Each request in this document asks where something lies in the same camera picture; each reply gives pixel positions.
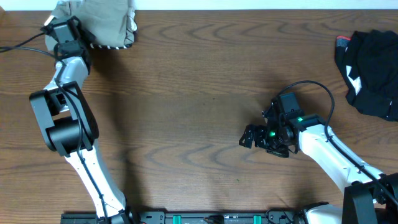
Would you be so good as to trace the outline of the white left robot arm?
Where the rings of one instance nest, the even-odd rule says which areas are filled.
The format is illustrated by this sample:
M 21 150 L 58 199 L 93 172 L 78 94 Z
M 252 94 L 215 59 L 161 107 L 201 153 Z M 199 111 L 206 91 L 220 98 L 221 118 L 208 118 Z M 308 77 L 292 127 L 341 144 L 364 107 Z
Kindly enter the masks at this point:
M 42 33 L 55 39 L 55 74 L 29 100 L 45 144 L 74 168 L 95 206 L 94 213 L 64 213 L 61 223 L 139 223 L 100 154 L 98 125 L 81 91 L 90 57 L 80 33 L 66 27 Z

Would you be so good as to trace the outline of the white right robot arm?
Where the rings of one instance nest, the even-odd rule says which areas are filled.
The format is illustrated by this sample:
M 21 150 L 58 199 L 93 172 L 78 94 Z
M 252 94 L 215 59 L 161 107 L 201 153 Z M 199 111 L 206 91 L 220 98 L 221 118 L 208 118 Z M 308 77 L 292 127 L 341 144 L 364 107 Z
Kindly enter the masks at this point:
M 303 152 L 343 193 L 341 208 L 309 205 L 296 212 L 291 223 L 397 223 L 396 174 L 370 166 L 319 115 L 306 115 L 296 100 L 274 100 L 262 115 L 266 125 L 247 125 L 240 146 L 260 147 L 281 158 Z

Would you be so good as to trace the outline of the black garment with white marks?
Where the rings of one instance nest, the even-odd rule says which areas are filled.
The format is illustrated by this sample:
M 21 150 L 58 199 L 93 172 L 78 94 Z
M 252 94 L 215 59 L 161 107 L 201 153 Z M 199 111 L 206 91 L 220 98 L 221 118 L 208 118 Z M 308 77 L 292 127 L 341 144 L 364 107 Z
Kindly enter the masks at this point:
M 397 34 L 356 31 L 338 36 L 335 63 L 348 87 L 346 100 L 361 114 L 397 121 Z

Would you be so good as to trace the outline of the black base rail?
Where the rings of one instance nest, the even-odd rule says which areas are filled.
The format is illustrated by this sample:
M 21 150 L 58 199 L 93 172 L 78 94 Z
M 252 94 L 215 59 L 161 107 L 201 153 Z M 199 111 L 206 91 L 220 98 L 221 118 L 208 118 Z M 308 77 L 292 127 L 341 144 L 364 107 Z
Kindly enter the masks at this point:
M 137 223 L 137 224 L 308 224 L 303 212 L 272 208 L 265 212 L 165 212 L 146 211 L 99 218 L 94 213 L 64 213 L 61 224 Z

